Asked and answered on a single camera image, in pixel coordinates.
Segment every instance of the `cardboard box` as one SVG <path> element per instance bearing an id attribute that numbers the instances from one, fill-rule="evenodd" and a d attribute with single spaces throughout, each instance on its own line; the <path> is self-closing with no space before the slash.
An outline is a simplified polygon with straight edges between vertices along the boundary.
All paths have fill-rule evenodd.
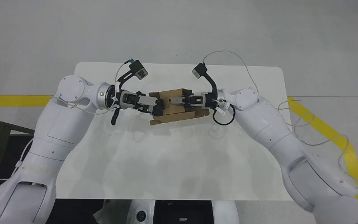
<path id="1" fill-rule="evenodd" d="M 184 88 L 163 92 L 150 92 L 149 96 L 161 98 L 164 100 L 163 116 L 153 116 L 153 120 L 150 121 L 150 124 L 156 125 L 208 116 L 210 114 L 209 109 L 184 108 L 183 105 L 171 104 L 169 102 L 169 99 L 172 97 L 182 97 L 183 95 L 190 95 L 191 93 L 191 90 L 186 90 Z"/>

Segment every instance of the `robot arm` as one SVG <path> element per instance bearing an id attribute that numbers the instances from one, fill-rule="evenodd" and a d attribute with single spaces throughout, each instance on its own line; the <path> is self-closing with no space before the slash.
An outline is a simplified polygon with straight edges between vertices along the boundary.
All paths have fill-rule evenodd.
<path id="1" fill-rule="evenodd" d="M 211 93 L 172 98 L 171 103 L 212 108 L 222 114 L 231 106 L 235 120 L 245 132 L 278 161 L 287 192 L 300 207 L 314 214 L 318 224 L 358 223 L 354 181 L 308 151 L 288 128 L 277 108 L 265 98 L 251 88 L 231 93 L 217 90 L 206 71 L 200 63 L 193 74 L 211 83 Z"/>
<path id="2" fill-rule="evenodd" d="M 0 186 L 0 223 L 46 222 L 55 202 L 55 183 L 64 160 L 84 137 L 96 110 L 111 108 L 115 95 L 115 104 L 121 109 L 163 114 L 163 100 L 127 90 L 115 94 L 114 89 L 114 85 L 93 85 L 78 76 L 61 80 L 37 121 L 27 156 L 15 174 Z M 84 109 L 68 103 L 83 105 Z"/>

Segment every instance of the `gray floor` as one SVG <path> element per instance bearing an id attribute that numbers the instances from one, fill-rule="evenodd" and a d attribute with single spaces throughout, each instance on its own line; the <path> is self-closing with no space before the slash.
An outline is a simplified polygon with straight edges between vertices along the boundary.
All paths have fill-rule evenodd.
<path id="1" fill-rule="evenodd" d="M 349 96 L 358 96 L 357 10 L 355 0 L 2 0 L 0 95 L 53 94 L 82 61 L 195 64 L 228 49 L 248 65 L 282 68 L 288 95 L 305 96 L 310 110 L 354 134 L 357 106 Z M 225 54 L 208 63 L 239 64 Z M 319 104 L 312 96 L 329 98 Z M 29 128 L 40 112 L 0 110 Z M 242 223 L 314 222 L 294 202 L 237 207 Z"/>

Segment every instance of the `yellow floor line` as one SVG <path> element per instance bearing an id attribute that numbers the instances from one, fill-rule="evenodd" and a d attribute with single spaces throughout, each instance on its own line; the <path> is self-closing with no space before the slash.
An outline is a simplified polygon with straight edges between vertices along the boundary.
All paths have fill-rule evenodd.
<path id="1" fill-rule="evenodd" d="M 292 97 L 288 97 L 289 100 L 289 107 L 290 109 L 300 116 L 306 122 L 310 122 L 310 125 L 316 129 L 320 134 L 325 136 L 327 139 L 334 138 L 335 136 L 339 136 L 339 132 L 331 128 L 327 123 L 325 123 L 321 118 L 317 117 L 316 115 L 313 117 L 313 113 L 311 113 L 307 108 L 305 108 L 302 104 L 297 101 L 294 101 Z M 342 150 L 345 150 L 347 146 L 347 140 L 344 137 L 336 138 L 332 140 L 332 142 Z M 353 148 L 353 144 L 349 143 L 348 149 L 343 156 L 345 161 L 347 172 L 356 180 L 358 180 L 358 160 L 356 153 Z"/>
<path id="2" fill-rule="evenodd" d="M 0 107 L 46 106 L 52 96 L 0 96 Z"/>

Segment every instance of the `white tabletop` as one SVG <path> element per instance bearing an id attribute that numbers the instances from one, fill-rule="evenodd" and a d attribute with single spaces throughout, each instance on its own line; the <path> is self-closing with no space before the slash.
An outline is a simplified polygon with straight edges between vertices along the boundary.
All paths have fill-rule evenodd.
<path id="1" fill-rule="evenodd" d="M 92 83 L 114 82 L 120 63 L 77 64 L 74 74 Z M 144 64 L 149 76 L 123 88 L 143 93 L 187 88 L 211 91 L 191 73 L 192 64 Z M 260 94 L 274 106 L 287 100 L 282 70 L 249 67 Z M 120 74 L 128 71 L 124 67 Z M 208 66 L 218 88 L 254 87 L 243 66 Z M 290 123 L 287 110 L 281 111 Z M 96 115 L 65 160 L 57 198 L 291 200 L 276 160 L 237 124 L 219 126 L 211 116 L 150 126 L 149 114 L 122 110 Z"/>

